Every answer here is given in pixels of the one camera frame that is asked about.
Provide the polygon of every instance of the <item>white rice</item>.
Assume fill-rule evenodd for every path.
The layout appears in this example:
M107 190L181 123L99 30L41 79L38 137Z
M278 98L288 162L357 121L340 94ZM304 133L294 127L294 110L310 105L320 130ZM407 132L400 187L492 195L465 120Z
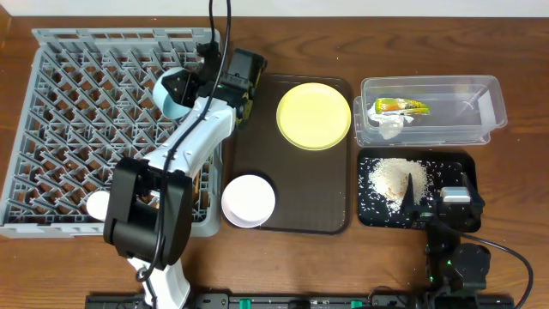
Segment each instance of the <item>white rice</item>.
M420 163L406 159L381 159L369 175L368 185L387 199L390 214L401 209L409 173L412 174L413 201L417 204L428 194L427 187L432 185L431 176Z

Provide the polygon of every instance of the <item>wood grain surface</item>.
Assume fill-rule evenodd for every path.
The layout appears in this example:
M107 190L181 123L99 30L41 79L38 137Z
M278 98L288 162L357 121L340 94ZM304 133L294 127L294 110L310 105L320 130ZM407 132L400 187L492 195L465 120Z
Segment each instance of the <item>wood grain surface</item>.
M224 36L225 20L216 20ZM207 25L207 18L14 18L0 50L0 178L38 48L33 27ZM233 47L268 58L268 73L340 77L354 95L372 76L497 77L509 124L486 146L466 148L486 200L476 235L530 260L535 283L525 308L547 308L549 20L234 18L231 38ZM358 146L353 151L357 154ZM424 232L364 227L356 215L346 232L333 237L248 231L224 223L214 237L192 239L182 262L191 284L234 293L366 294L381 284L403 290L428 284L424 247ZM518 301L526 287L524 266L491 251L486 292L511 294ZM2 308L82 308L87 294L139 290L134 270L101 237L0 239Z

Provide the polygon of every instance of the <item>transparent bin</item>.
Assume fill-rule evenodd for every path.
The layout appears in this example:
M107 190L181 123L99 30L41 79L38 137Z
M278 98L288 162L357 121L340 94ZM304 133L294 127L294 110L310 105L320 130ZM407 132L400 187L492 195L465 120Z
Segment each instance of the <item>transparent bin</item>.
M507 124L504 98L494 76L409 76L367 78L354 100L357 143L361 147L475 145L490 141L490 132ZM403 127L384 128L367 111L378 98L417 100L429 115L413 115Z

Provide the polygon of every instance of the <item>white wall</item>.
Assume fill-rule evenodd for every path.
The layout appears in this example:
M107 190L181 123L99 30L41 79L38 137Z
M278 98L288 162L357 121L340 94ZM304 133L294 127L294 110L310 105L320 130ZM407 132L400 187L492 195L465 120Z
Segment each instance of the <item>white wall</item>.
M208 0L0 0L15 15L207 15ZM215 14L225 1L214 0ZM232 0L234 16L549 17L549 0Z

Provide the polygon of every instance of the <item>dish rack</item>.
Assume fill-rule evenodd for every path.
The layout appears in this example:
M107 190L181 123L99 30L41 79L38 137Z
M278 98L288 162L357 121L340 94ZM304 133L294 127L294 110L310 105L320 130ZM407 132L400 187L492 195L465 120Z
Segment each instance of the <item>dish rack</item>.
M101 235L87 198L109 190L125 156L140 159L177 128L153 103L157 78L196 68L209 28L34 29L39 42L0 199L0 235ZM220 41L219 32L215 39ZM220 228L221 146L194 188L191 236ZM154 206L157 197L147 200Z

